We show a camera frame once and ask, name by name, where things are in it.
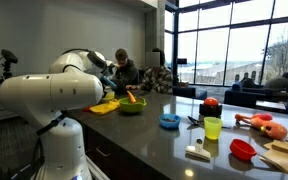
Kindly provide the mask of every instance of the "red bowl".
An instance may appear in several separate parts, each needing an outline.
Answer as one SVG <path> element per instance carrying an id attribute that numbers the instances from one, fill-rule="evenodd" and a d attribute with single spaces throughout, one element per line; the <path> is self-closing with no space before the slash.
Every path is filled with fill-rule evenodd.
<path id="1" fill-rule="evenodd" d="M 257 154 L 251 145 L 240 139 L 233 139 L 230 149 L 234 156 L 245 161 L 251 160 Z"/>

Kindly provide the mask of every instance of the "blue bowl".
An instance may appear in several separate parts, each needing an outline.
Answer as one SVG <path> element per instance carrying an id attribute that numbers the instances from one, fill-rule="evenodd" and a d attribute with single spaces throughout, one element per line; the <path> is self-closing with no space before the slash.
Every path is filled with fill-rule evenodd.
<path id="1" fill-rule="evenodd" d="M 162 114 L 160 115 L 160 124 L 164 128 L 176 129 L 180 124 L 181 117 L 175 114 Z"/>

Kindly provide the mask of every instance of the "orange object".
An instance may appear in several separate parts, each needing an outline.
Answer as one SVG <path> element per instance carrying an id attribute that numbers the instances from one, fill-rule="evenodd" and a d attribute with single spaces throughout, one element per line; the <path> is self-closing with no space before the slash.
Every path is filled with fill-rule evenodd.
<path id="1" fill-rule="evenodd" d="M 133 96 L 133 94 L 130 91 L 127 91 L 127 94 L 128 94 L 129 102 L 130 103 L 136 103 L 136 99 Z"/>
<path id="2" fill-rule="evenodd" d="M 213 97 L 208 97 L 204 100 L 204 104 L 209 106 L 218 106 L 218 101 Z"/>
<path id="3" fill-rule="evenodd" d="M 272 139 L 284 139 L 288 133 L 282 124 L 272 121 L 273 117 L 270 114 L 255 114 L 252 117 L 236 114 L 235 119 L 236 122 L 243 121 L 251 124 L 252 127 L 261 130 Z"/>

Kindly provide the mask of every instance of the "tree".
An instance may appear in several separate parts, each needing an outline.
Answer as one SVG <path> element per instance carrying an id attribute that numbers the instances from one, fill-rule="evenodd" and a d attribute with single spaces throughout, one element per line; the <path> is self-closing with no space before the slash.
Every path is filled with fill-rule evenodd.
<path id="1" fill-rule="evenodd" d="M 268 47 L 265 66 L 266 81 L 288 72 L 288 27 L 284 28 L 278 41 Z"/>

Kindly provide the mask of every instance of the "green bowl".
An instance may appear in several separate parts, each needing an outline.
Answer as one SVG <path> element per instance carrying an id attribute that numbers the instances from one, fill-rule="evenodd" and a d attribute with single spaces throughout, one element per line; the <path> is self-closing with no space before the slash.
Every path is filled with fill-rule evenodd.
<path id="1" fill-rule="evenodd" d="M 129 98 L 119 99 L 120 102 L 120 110 L 126 113 L 139 113 L 146 106 L 146 102 L 144 98 L 135 98 L 136 103 L 129 103 Z"/>

